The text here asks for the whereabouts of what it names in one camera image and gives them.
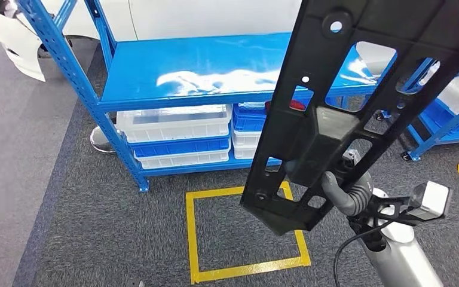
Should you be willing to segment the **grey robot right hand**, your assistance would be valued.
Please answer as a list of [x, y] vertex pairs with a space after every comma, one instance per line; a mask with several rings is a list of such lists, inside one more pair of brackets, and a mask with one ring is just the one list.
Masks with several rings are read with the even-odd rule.
[[338, 185], [331, 171], [325, 171], [321, 180], [326, 198], [346, 216], [356, 216], [363, 212], [373, 195], [374, 183], [369, 172], [365, 172], [347, 193]]

